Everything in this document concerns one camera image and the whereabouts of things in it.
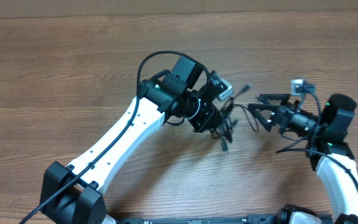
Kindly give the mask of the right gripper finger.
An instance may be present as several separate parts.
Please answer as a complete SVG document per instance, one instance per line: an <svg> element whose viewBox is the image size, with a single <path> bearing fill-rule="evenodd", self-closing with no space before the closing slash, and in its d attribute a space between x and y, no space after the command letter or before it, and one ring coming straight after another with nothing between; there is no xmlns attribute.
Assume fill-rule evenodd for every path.
<svg viewBox="0 0 358 224"><path fill-rule="evenodd" d="M248 109L268 132L276 126L282 118L282 107L280 105L267 105L260 103L248 104Z"/></svg>
<svg viewBox="0 0 358 224"><path fill-rule="evenodd" d="M257 101L265 105L286 105L290 99L290 94L260 94Z"/></svg>

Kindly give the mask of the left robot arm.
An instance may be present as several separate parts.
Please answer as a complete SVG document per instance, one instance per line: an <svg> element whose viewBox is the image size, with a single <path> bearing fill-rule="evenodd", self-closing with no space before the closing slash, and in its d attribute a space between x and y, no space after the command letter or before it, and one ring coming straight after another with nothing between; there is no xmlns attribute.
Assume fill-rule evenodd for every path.
<svg viewBox="0 0 358 224"><path fill-rule="evenodd" d="M55 161L48 167L36 212L55 223L116 223L103 196L148 137L172 116L189 121L197 133L217 126L213 101L228 98L231 84L188 55L177 55L172 69L137 79L128 109L96 144L66 166Z"/></svg>

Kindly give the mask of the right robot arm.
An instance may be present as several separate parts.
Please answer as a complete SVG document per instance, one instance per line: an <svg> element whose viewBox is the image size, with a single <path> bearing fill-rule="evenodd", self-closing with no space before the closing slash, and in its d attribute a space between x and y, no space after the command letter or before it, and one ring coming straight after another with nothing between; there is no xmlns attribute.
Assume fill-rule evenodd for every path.
<svg viewBox="0 0 358 224"><path fill-rule="evenodd" d="M358 173L355 156L345 141L357 103L335 93L318 113L305 111L301 99L290 102L289 94L261 94L248 109L267 130L279 126L281 134L293 132L299 139L278 150L279 153L302 151L322 181L332 206L334 222L358 223ZM307 144L300 149L302 141Z"/></svg>

